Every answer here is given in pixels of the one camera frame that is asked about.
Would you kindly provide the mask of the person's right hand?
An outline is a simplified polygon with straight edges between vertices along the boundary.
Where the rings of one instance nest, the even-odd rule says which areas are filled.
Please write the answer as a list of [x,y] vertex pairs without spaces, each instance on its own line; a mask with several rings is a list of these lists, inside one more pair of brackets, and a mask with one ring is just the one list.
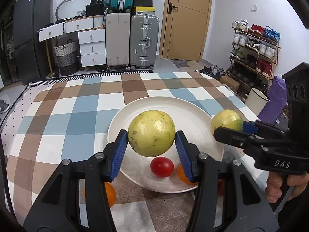
[[[283,184],[283,178],[275,172],[269,172],[267,179],[267,187],[265,189],[265,195],[269,203],[276,203],[281,197],[282,191],[281,186]],[[294,186],[292,194],[288,200],[291,200],[299,196],[306,188],[308,184],[308,173],[303,175],[289,175],[286,184],[288,186]]]

